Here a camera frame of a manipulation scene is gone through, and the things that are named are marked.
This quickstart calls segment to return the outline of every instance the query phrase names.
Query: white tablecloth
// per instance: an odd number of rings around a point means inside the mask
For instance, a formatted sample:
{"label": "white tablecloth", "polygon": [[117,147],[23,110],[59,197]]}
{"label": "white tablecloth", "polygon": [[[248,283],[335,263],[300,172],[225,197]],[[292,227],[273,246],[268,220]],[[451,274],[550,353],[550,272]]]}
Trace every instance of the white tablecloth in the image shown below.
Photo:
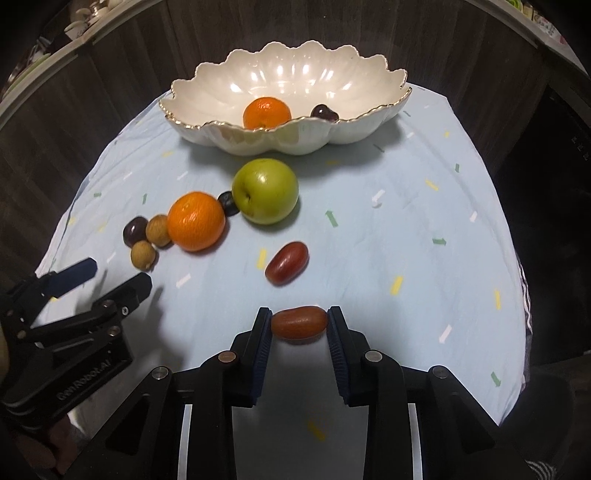
{"label": "white tablecloth", "polygon": [[[518,264],[491,179],[447,100],[417,87],[367,140],[268,156],[299,179],[295,211],[270,227],[234,216],[207,254],[160,252],[151,297],[124,320],[135,362],[79,407],[81,427],[93,434],[151,368],[197,367],[229,348],[260,306],[307,304],[339,305],[402,365],[447,366],[501,421],[524,372]],[[87,309],[137,273],[121,236],[130,219],[167,213],[192,190],[217,197],[246,160],[181,140],[154,102],[107,146],[38,269],[92,257],[96,278],[50,302],[40,322]],[[276,288],[261,267],[294,240],[308,245],[309,266]],[[235,412],[239,478],[361,478],[366,410],[342,405],[326,339],[274,345],[260,404]]]}

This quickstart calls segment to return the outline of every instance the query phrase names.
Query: green apple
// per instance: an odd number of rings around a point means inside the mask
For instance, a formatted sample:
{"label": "green apple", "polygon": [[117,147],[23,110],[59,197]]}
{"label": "green apple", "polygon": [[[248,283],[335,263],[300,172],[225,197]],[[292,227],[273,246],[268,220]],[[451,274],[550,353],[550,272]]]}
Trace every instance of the green apple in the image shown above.
{"label": "green apple", "polygon": [[232,197],[253,223],[270,225],[294,209],[300,192],[296,174],[273,158],[257,158],[244,165],[232,182]]}

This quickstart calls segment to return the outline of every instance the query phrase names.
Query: red date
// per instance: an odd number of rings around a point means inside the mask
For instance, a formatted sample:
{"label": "red date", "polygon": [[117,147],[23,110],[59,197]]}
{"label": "red date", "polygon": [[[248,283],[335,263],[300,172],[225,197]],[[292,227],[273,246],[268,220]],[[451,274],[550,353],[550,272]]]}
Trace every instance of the red date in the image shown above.
{"label": "red date", "polygon": [[308,247],[304,243],[289,243],[267,265],[265,276],[275,286],[285,285],[306,268],[309,259]]}
{"label": "red date", "polygon": [[318,335],[327,324],[326,312],[320,307],[297,307],[273,315],[271,332],[285,340],[305,340]]}

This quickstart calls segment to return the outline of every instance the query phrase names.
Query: dish on shelf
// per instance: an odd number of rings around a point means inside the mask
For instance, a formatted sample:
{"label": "dish on shelf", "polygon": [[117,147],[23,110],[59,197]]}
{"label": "dish on shelf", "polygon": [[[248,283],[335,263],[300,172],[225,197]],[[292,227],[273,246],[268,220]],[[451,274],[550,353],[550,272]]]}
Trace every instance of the dish on shelf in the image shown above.
{"label": "dish on shelf", "polygon": [[[372,134],[404,107],[412,92],[406,80],[406,70],[390,71],[384,56],[365,58],[351,45],[329,50],[314,40],[293,48],[271,42],[255,53],[234,50],[223,63],[199,64],[191,80],[173,82],[160,108],[183,138],[199,145],[234,155],[305,155]],[[264,96],[285,102],[291,120],[244,128],[245,108]],[[310,116],[321,103],[340,119]]]}

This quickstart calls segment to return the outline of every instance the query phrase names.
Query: mandarin orange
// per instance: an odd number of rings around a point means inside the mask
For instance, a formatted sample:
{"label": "mandarin orange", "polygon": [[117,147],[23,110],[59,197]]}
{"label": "mandarin orange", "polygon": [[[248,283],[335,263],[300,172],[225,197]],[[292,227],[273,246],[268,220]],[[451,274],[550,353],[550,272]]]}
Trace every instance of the mandarin orange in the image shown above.
{"label": "mandarin orange", "polygon": [[249,103],[242,115],[244,127],[275,128],[291,120],[290,108],[274,97],[261,97]]}
{"label": "mandarin orange", "polygon": [[212,246],[225,226],[222,205],[205,192],[183,195],[168,212],[168,234],[174,243],[188,252]]}

